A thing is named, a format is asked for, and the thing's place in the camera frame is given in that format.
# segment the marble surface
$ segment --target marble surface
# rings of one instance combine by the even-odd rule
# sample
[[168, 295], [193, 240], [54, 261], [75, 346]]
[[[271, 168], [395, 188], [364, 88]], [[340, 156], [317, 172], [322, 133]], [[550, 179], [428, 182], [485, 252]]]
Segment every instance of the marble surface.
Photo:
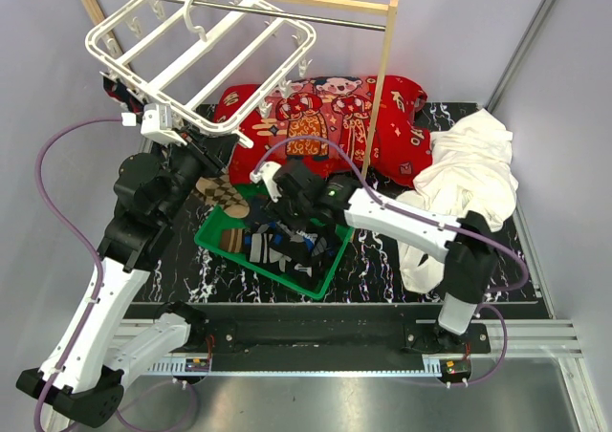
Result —
[[[458, 119], [477, 110], [473, 103], [428, 103], [416, 124], [432, 131], [448, 130]], [[368, 181], [381, 193], [395, 197], [404, 188], [375, 172]], [[137, 294], [136, 302], [183, 300], [191, 303], [283, 303], [308, 302], [310, 298], [296, 294], [280, 284], [195, 245], [193, 237], [212, 207], [193, 196], [177, 216], [177, 235], [166, 249], [162, 260]], [[523, 257], [518, 234], [512, 219], [495, 233], [502, 244]], [[494, 285], [518, 280], [518, 266], [501, 257], [500, 268], [491, 278]], [[335, 278], [325, 295], [327, 303], [402, 303], [436, 302], [434, 291], [426, 295], [407, 292], [402, 286], [396, 243], [376, 233], [356, 230], [347, 247]], [[534, 301], [531, 284], [521, 291], [500, 293], [490, 301]]]

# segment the green plastic bin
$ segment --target green plastic bin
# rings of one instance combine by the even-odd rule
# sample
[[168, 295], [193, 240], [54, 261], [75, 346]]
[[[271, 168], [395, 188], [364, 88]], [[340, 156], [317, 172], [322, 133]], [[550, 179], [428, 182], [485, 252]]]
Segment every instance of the green plastic bin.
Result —
[[[238, 188], [240, 193], [247, 197], [252, 196], [256, 193], [261, 193], [257, 186], [255, 185], [246, 185], [248, 188]], [[230, 217], [228, 214], [224, 212], [224, 210], [217, 206], [215, 207], [210, 215], [208, 215], [207, 219], [204, 221], [204, 224], [195, 235], [195, 244], [202, 248], [207, 248], [211, 252], [222, 255], [230, 260], [236, 262], [239, 265], [242, 265], [249, 270], [253, 270], [258, 274], [269, 277], [273, 281], [276, 281], [282, 284], [285, 287], [288, 287], [292, 291], [297, 293], [302, 293], [306, 296], [311, 297], [313, 300], [320, 300], [325, 296], [327, 290], [329, 289], [329, 285], [334, 278], [334, 273], [336, 272], [336, 268], [340, 262], [340, 258], [342, 254], [346, 250], [346, 246], [351, 240], [351, 235], [353, 234], [352, 228], [336, 226], [336, 234], [340, 239], [343, 240], [342, 246], [338, 251], [338, 255], [336, 256], [336, 260], [332, 267], [327, 271], [325, 276], [318, 281], [317, 287], [313, 291], [308, 291], [302, 287], [299, 287], [298, 284], [293, 282], [293, 279], [288, 274], [274, 274], [273, 272], [269, 272], [261, 268], [259, 265], [254, 265], [253, 263], [247, 260], [247, 256], [244, 253], [229, 253], [221, 250], [219, 248], [219, 242], [221, 241], [221, 232], [224, 229], [230, 228], [245, 228], [245, 224], [242, 222], [242, 219], [234, 219]]]

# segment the white cloth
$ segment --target white cloth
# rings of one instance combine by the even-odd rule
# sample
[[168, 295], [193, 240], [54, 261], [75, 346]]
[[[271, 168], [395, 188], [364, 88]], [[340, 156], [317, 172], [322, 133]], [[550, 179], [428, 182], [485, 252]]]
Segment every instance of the white cloth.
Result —
[[[486, 110], [460, 119], [447, 132], [431, 134], [433, 165], [414, 179], [414, 191], [397, 200], [440, 214], [482, 214], [498, 231], [516, 207], [518, 182], [510, 171], [513, 133]], [[443, 264], [398, 243], [404, 287], [430, 292], [442, 281]]]

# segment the gray wall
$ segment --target gray wall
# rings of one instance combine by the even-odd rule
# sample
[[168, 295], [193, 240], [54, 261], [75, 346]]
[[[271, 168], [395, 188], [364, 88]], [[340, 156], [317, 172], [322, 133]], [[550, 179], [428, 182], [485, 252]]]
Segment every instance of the gray wall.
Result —
[[574, 320], [612, 423], [612, 6], [559, 0], [495, 114], [559, 317]]
[[[388, 3], [389, 0], [370, 0]], [[400, 10], [393, 38], [389, 72], [408, 76], [421, 83], [433, 100], [487, 101], [513, 50], [534, 14], [540, 0], [400, 0]], [[109, 11], [125, 0], [101, 0]], [[381, 22], [380, 17], [329, 11], [326, 9], [276, 4], [286, 11], [329, 15], [344, 19]], [[164, 5], [167, 10], [176, 10]], [[146, 29], [156, 20], [145, 8], [139, 13]], [[221, 16], [202, 9], [193, 14], [194, 22], [206, 29]], [[263, 17], [246, 21], [230, 32], [227, 40], [208, 54], [189, 75], [171, 85], [169, 93], [180, 99], [191, 98], [210, 80], [219, 67], [239, 53], [264, 29]], [[315, 25], [317, 45], [311, 52], [310, 75], [366, 75], [378, 70], [383, 34], [346, 28]], [[144, 54], [134, 67], [154, 76], [160, 64], [167, 64], [186, 49], [186, 31], [170, 32], [161, 40], [161, 53]], [[126, 45], [134, 41], [130, 31], [119, 32]], [[264, 46], [230, 83], [263, 81], [294, 49], [291, 38], [278, 38]]]
[[[99, 67], [83, 41], [91, 27], [78, 0], [0, 0], [0, 429], [33, 430], [33, 400], [13, 386], [63, 334], [92, 271], [82, 248], [41, 203], [36, 153], [60, 128], [116, 117]], [[66, 215], [95, 244], [112, 214], [121, 160], [138, 150], [137, 131], [91, 126], [49, 153], [45, 181]]]

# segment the red pillow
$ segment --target red pillow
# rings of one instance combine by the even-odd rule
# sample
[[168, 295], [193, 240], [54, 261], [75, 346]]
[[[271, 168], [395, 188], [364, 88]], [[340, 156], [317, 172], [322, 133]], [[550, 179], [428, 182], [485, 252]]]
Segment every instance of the red pillow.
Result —
[[[229, 165], [232, 184], [248, 184], [249, 175], [272, 145], [288, 137], [313, 135], [337, 143], [361, 168], [370, 125], [376, 77], [321, 76], [293, 82], [286, 99], [278, 90], [266, 100], [272, 109], [266, 119], [257, 110], [242, 122], [240, 130], [254, 142], [251, 149], [236, 147]], [[213, 120], [228, 119], [255, 92], [259, 85], [228, 88]], [[386, 76], [381, 108], [371, 154], [371, 165], [398, 184], [412, 186], [412, 180], [431, 165], [429, 132], [412, 126], [414, 113], [425, 104], [427, 95], [413, 81]], [[349, 165], [334, 149], [316, 140], [294, 140], [280, 147], [271, 160], [303, 160], [322, 177], [347, 171]]]

